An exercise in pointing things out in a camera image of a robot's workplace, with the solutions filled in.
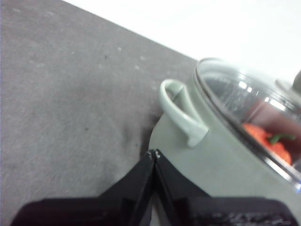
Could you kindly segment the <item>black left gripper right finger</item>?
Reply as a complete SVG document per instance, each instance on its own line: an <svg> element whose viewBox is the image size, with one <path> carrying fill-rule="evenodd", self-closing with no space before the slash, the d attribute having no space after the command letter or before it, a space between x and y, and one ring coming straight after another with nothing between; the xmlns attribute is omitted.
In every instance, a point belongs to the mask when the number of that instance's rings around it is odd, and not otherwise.
<svg viewBox="0 0 301 226"><path fill-rule="evenodd" d="M157 194L173 226L296 226L282 202L263 197L212 197L154 150Z"/></svg>

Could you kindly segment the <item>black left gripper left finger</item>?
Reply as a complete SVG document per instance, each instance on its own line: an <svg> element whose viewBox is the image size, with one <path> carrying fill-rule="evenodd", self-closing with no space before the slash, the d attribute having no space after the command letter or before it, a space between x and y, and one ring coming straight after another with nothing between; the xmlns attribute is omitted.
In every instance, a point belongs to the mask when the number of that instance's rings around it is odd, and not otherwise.
<svg viewBox="0 0 301 226"><path fill-rule="evenodd" d="M51 198L24 205L13 226L138 226L152 196L155 157L148 151L97 197Z"/></svg>

